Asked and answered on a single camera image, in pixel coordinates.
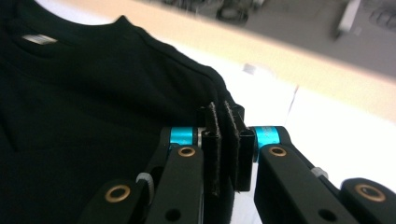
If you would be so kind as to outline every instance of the white surface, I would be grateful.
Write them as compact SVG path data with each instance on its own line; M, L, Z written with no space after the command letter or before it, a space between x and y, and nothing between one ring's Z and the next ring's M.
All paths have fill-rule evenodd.
M115 20L56 1L37 2L74 22L102 24ZM294 145L312 163L325 170L336 187L339 188L345 179L364 177L396 191L393 177L396 162L392 154L396 149L395 123L311 91L298 89L295 93L296 86L277 80L269 69L263 68L250 75L242 71L242 64L227 62L169 40L162 41L176 46L197 62L214 67L224 77L235 101L246 109L247 126L285 126ZM252 197L252 191L236 194L232 223L261 223Z

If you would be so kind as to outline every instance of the black shirt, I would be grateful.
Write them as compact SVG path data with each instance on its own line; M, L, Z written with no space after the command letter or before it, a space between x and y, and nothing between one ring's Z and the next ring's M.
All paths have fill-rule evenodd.
M125 17L89 26L33 0L0 4L2 223L76 222L104 183L144 170L162 127L233 104L215 70Z

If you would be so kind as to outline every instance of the black mechanical arm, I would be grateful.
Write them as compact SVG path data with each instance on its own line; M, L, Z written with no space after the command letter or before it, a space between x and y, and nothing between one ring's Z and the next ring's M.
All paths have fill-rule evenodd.
M263 223L396 223L394 192L364 178L336 188L284 127L246 127L243 107L225 107L223 126L210 105L200 127L163 128L146 171L106 183L79 223L203 223L204 192L221 193L221 150L235 191L250 190L252 164L259 164L254 202Z

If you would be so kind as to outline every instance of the blue plastic part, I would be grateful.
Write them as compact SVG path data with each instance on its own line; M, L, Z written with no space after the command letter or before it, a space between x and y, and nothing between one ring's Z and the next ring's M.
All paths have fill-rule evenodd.
M254 127L257 136L258 150L269 144L279 144L279 133L274 126Z
M181 146L192 145L192 127L173 127L169 142Z

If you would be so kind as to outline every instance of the black cloth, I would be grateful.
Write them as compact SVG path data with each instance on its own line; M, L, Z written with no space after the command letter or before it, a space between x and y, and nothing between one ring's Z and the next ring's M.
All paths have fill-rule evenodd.
M0 3L0 222L74 223L107 181L135 179L162 127L234 104L220 75L133 26L63 20L33 0ZM27 36L56 42L39 45ZM225 175L206 223L230 220Z

